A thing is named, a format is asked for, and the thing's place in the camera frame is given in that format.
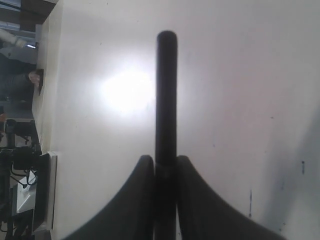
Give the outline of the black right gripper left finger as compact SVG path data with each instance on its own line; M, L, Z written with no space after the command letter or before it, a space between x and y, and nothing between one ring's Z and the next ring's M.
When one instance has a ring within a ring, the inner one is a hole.
M114 198L66 239L152 240L154 198L154 161L143 155Z

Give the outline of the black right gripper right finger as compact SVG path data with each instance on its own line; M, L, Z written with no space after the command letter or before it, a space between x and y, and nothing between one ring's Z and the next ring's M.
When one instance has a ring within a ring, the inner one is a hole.
M224 201L187 156L176 160L177 210L184 240L281 240Z

